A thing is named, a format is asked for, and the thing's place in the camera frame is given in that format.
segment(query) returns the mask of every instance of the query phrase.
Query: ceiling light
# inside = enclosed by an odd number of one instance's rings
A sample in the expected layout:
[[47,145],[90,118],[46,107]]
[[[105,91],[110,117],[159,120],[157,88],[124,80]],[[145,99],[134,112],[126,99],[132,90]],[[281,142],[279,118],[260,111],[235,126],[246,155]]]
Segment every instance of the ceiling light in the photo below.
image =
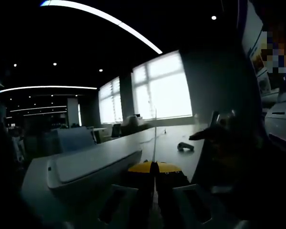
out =
[[24,114],[23,116],[30,116],[30,115],[46,115],[46,114],[54,114],[54,113],[66,113],[66,111],[56,111],[56,112],[48,112],[48,113],[40,113],[40,114]]
[[14,87],[14,88],[9,88],[9,89],[4,89],[4,90],[1,90],[0,93],[20,90],[20,89],[32,89],[32,88],[72,88],[72,89],[90,89],[90,90],[97,89],[96,87],[78,87],[78,86],[30,86],[30,87]]
[[28,109],[14,110],[14,111],[10,111],[10,112],[15,112],[15,111],[28,111],[28,110],[46,109],[46,108],[59,108],[59,107],[67,107],[67,106],[46,106],[46,107],[36,107],[36,108],[28,108]]
[[82,11],[94,14],[96,16],[104,18],[105,20],[110,21],[113,24],[120,26],[122,29],[126,30],[127,32],[129,32],[130,34],[132,34],[133,36],[135,36],[136,38],[138,38],[139,40],[147,44],[150,48],[152,48],[158,54],[162,53],[162,51],[158,47],[156,47],[153,43],[151,43],[147,38],[142,36],[136,30],[126,25],[119,19],[109,15],[108,13],[100,11],[96,8],[86,6],[86,5],[77,3],[77,2],[64,1],[64,0],[47,0],[44,3],[42,3],[41,6],[64,6],[64,7],[70,7],[70,8],[74,8],[74,9],[78,9],[78,10],[82,10]]

